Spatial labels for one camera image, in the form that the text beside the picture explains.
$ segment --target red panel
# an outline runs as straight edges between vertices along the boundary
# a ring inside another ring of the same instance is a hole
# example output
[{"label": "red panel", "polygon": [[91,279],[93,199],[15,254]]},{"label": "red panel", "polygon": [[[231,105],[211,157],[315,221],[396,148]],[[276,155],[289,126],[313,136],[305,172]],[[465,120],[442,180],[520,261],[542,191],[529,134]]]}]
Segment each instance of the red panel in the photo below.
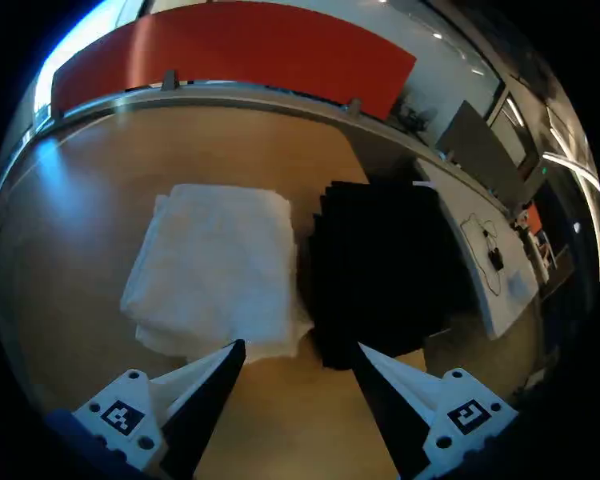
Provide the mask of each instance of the red panel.
[{"label": "red panel", "polygon": [[148,15],[114,30],[54,76],[52,105],[66,111],[129,88],[181,80],[235,80],[295,90],[386,118],[415,57],[329,15],[257,2],[203,3]]},{"label": "red panel", "polygon": [[529,226],[529,230],[534,235],[537,235],[540,230],[542,230],[542,222],[540,220],[540,214],[538,213],[538,209],[535,206],[535,203],[532,203],[531,206],[526,209],[528,219],[526,220],[526,224]]}]

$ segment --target ceiling light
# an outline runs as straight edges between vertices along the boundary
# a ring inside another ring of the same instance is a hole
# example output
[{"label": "ceiling light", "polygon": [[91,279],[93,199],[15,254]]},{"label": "ceiling light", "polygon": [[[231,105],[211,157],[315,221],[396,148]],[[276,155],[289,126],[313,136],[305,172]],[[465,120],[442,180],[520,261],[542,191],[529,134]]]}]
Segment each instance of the ceiling light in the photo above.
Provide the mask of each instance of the ceiling light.
[{"label": "ceiling light", "polygon": [[600,181],[587,169],[582,168],[577,163],[571,162],[567,157],[552,154],[550,152],[545,152],[544,154],[542,154],[542,158],[544,158],[545,160],[549,160],[550,162],[565,166],[566,168],[575,172],[576,174],[583,176],[584,179],[588,180],[589,183],[593,185],[598,192],[600,191]]},{"label": "ceiling light", "polygon": [[583,169],[579,164],[575,162],[574,154],[571,152],[564,139],[558,133],[558,131],[552,128],[550,129],[550,132],[558,141],[562,150],[564,150],[567,158],[563,158],[558,155],[551,154],[549,152],[545,152],[544,154],[542,154],[542,158],[544,158],[545,160],[550,160],[551,162],[559,163],[560,165],[563,165],[566,168],[569,168],[573,172],[575,172],[575,177],[578,180],[580,189],[585,195],[586,205],[589,207],[591,221],[594,223],[595,243],[596,247],[598,248],[598,275],[600,280],[600,221],[598,220],[597,209],[595,207],[594,200],[591,197],[591,193],[589,192],[589,187],[585,182],[585,178],[589,182],[591,182],[591,184],[595,186],[598,191],[600,191],[600,183],[598,179],[591,174],[591,172]]},{"label": "ceiling light", "polygon": [[511,98],[508,98],[506,100],[506,102],[509,104],[511,109],[514,111],[514,115],[516,117],[516,120],[518,120],[518,123],[520,124],[520,126],[524,126],[525,123],[522,121],[522,116],[520,115],[520,112],[518,112],[518,108],[516,107],[514,101]]}]

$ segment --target stack of black fabric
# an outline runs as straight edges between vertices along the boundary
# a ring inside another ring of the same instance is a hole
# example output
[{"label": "stack of black fabric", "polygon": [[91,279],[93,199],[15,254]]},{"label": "stack of black fabric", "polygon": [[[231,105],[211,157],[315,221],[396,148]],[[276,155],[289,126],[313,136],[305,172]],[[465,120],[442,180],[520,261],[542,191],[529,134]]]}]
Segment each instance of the stack of black fabric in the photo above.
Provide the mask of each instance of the stack of black fabric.
[{"label": "stack of black fabric", "polygon": [[313,339],[324,366],[350,368],[362,342],[389,356],[422,348],[474,302],[438,193],[333,182],[310,237]]}]

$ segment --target cable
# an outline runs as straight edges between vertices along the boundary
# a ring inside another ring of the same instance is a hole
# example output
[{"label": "cable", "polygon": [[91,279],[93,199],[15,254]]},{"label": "cable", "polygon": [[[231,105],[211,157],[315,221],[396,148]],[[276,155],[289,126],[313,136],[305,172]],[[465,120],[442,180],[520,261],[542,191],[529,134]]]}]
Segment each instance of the cable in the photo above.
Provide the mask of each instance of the cable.
[{"label": "cable", "polygon": [[[495,268],[494,271],[496,273],[496,275],[498,276],[498,291],[496,291],[490,284],[489,284],[489,278],[486,276],[486,271],[484,268],[482,268],[482,265],[480,265],[480,262],[478,261],[478,257],[475,254],[474,248],[471,245],[471,242],[469,240],[469,237],[467,236],[466,232],[465,232],[465,228],[464,226],[471,222],[471,217],[474,217],[475,222],[478,224],[478,226],[480,228],[482,228],[482,232],[484,232],[485,234],[485,243],[486,243],[486,249],[487,251],[492,251],[495,248],[498,248],[498,243],[496,242],[496,238],[498,237],[498,231],[495,228],[495,224],[492,220],[487,220],[486,222],[480,222],[480,220],[478,219],[478,216],[475,213],[471,213],[469,215],[469,217],[466,218],[466,220],[462,221],[462,223],[460,223],[460,230],[462,231],[462,235],[464,235],[464,238],[466,240],[466,242],[469,244],[469,249],[471,250],[471,254],[474,257],[475,263],[478,266],[478,268],[480,269],[480,271],[482,272],[482,274],[485,276],[485,283],[487,288],[491,291],[492,294],[494,294],[496,297],[500,296],[500,293],[502,292],[502,284],[500,281],[500,272],[498,272]],[[488,231],[487,228],[485,228],[485,225],[487,223],[490,223],[491,225],[494,226],[494,232],[490,232]],[[489,244],[489,240],[491,240],[495,247],[491,248],[490,244]]]}]

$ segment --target white towel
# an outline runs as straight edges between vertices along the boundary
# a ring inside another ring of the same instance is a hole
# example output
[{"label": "white towel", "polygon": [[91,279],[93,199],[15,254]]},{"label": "white towel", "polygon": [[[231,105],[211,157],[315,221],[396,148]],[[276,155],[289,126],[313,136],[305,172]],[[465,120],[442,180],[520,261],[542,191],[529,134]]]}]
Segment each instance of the white towel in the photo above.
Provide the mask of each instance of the white towel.
[{"label": "white towel", "polygon": [[178,185],[156,198],[121,310],[163,354],[200,358],[242,338],[250,361],[294,355],[310,328],[295,252],[290,204],[275,192]]}]

